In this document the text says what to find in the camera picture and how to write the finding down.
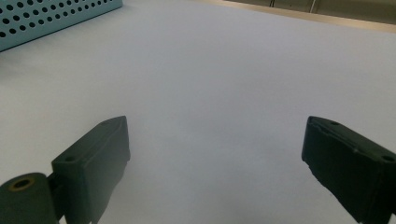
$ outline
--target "white tabletop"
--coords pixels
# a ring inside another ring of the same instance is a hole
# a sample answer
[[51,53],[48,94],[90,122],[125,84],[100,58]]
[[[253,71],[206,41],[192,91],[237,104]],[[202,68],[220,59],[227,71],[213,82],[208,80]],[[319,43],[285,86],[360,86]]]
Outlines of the white tabletop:
[[301,160],[306,119],[396,151],[396,34],[187,0],[0,53],[0,182],[104,119],[132,161],[101,224],[355,223]]

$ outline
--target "white table surface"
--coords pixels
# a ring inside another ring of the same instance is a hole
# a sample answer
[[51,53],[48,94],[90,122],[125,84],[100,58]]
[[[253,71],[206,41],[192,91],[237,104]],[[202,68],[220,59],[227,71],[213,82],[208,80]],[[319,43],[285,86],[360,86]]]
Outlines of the white table surface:
[[306,119],[396,147],[396,34],[188,0],[124,7],[0,53],[0,182],[126,115],[101,224],[355,223],[301,160]]

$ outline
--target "perforated box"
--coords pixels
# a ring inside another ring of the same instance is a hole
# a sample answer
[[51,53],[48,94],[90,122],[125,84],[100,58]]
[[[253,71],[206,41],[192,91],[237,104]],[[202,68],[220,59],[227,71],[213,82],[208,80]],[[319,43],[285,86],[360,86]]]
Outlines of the perforated box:
[[122,7],[122,0],[0,0],[0,51]]

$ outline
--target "light blue perforated panel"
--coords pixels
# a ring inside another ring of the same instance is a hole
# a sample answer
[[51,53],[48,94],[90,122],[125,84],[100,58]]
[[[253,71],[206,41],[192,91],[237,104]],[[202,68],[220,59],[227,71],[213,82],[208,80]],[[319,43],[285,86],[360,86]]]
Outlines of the light blue perforated panel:
[[0,0],[0,51],[122,7],[122,0]]

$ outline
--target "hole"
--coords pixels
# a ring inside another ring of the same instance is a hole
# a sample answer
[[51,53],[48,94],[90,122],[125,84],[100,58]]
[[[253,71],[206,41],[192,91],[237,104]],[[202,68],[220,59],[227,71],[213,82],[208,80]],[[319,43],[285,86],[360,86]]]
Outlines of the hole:
[[395,159],[390,156],[382,156],[382,159],[384,159],[385,161],[395,161]]
[[28,185],[29,183],[30,183],[30,180],[24,179],[24,180],[18,181],[18,182],[15,183],[14,186],[12,186],[12,187],[15,188],[15,189],[20,189],[20,188],[25,187],[25,186]]
[[12,183],[9,187],[8,190],[10,191],[20,191],[29,188],[35,183],[35,180],[32,177],[25,177],[22,179],[19,179]]
[[9,19],[3,19],[3,23],[4,23],[5,25],[9,24]]
[[66,157],[66,159],[64,159],[65,161],[74,161],[76,158],[73,156],[70,157]]

